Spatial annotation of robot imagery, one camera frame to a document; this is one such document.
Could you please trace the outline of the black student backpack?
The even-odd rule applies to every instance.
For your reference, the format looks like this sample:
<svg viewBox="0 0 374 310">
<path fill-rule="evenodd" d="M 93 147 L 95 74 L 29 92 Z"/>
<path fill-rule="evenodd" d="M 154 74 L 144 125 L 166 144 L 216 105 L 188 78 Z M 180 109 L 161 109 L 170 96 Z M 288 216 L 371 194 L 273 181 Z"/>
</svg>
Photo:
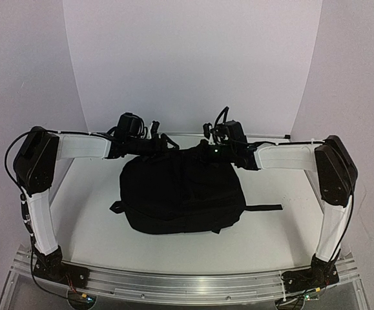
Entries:
<svg viewBox="0 0 374 310">
<path fill-rule="evenodd" d="M 120 199 L 110 210 L 145 234 L 212 232 L 233 226 L 245 211 L 282 211 L 249 205 L 233 160 L 220 149 L 195 147 L 128 161 L 119 176 Z"/>
</svg>

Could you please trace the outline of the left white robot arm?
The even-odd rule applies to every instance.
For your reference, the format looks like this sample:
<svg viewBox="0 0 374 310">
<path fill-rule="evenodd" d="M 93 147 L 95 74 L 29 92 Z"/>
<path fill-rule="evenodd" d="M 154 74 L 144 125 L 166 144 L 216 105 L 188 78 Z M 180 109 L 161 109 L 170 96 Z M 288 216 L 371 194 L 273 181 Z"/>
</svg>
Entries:
<svg viewBox="0 0 374 310">
<path fill-rule="evenodd" d="M 101 158 L 115 160 L 126 155 L 150 156 L 178 150 L 178 144 L 158 133 L 160 124 L 149 127 L 137 115 L 126 112 L 107 132 L 76 132 L 32 127 L 20 135 L 23 140 L 9 178 L 19 188 L 23 222 L 31 237 L 37 263 L 32 274 L 54 281 L 71 281 L 74 268 L 62 262 L 52 215 L 50 188 L 59 160 Z"/>
</svg>

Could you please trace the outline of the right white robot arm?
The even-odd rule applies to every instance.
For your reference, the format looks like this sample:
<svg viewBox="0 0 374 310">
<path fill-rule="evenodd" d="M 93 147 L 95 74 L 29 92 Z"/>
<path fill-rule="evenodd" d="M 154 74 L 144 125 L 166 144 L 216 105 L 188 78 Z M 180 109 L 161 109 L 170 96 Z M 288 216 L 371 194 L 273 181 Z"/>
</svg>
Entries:
<svg viewBox="0 0 374 310">
<path fill-rule="evenodd" d="M 358 170 L 338 136 L 323 141 L 249 143 L 241 124 L 224 121 L 203 125 L 205 155 L 249 171 L 296 169 L 318 175 L 322 201 L 322 227 L 311 265 L 286 271 L 282 280 L 288 292 L 336 283 L 335 262 L 353 215 Z"/>
</svg>

